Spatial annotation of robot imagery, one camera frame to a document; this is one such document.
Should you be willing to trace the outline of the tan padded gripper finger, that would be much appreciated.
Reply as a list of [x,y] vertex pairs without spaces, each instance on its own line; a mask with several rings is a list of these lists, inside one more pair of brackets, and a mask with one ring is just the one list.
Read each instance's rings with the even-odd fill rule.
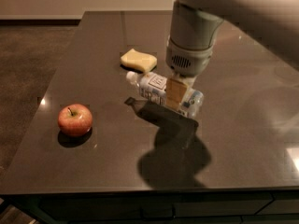
[[178,111],[194,81],[194,77],[184,77],[179,73],[173,73],[166,81],[166,106]]

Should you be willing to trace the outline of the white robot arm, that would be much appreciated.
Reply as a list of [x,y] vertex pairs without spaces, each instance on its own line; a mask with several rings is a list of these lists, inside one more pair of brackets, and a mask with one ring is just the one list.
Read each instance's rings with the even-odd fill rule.
[[187,114],[191,89],[228,21],[293,68],[299,65],[299,0],[175,0],[166,63],[166,106]]

